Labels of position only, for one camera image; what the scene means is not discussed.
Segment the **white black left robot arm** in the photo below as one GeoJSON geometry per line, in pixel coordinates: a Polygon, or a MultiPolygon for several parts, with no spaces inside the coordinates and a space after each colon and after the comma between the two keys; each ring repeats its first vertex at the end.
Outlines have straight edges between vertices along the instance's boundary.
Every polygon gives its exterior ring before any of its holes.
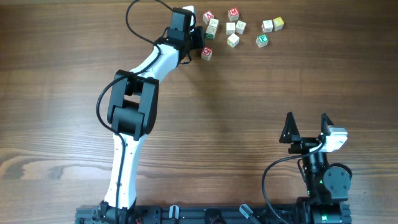
{"type": "Polygon", "coordinates": [[[196,21],[193,6],[173,8],[170,26],[152,43],[152,53],[138,67],[118,70],[105,87],[111,96],[100,123],[113,132],[114,159],[111,182],[98,208],[102,222],[140,222],[134,209],[139,156],[155,125],[161,81],[191,50],[205,46],[203,28],[196,21]]]}

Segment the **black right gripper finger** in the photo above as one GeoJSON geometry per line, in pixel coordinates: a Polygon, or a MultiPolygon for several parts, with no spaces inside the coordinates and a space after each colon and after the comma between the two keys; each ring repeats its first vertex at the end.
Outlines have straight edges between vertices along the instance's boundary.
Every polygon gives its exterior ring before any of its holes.
{"type": "Polygon", "coordinates": [[[288,112],[285,120],[285,125],[280,135],[279,142],[288,144],[294,142],[300,142],[301,137],[298,127],[295,122],[293,112],[288,112]]]}
{"type": "Polygon", "coordinates": [[[333,122],[326,113],[321,115],[321,135],[329,136],[331,134],[331,128],[333,127],[333,122]]]}

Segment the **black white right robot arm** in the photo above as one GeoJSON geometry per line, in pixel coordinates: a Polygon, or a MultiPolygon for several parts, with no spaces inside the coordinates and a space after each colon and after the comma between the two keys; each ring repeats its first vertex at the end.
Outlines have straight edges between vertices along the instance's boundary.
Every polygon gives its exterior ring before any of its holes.
{"type": "Polygon", "coordinates": [[[290,154],[302,156],[300,171],[308,194],[297,199],[295,223],[352,222],[349,205],[345,202],[353,173],[348,166],[330,164],[327,159],[327,154],[339,150],[347,139],[347,130],[335,126],[326,114],[321,116],[319,136],[301,137],[293,113],[287,113],[279,142],[290,144],[290,154]]]}

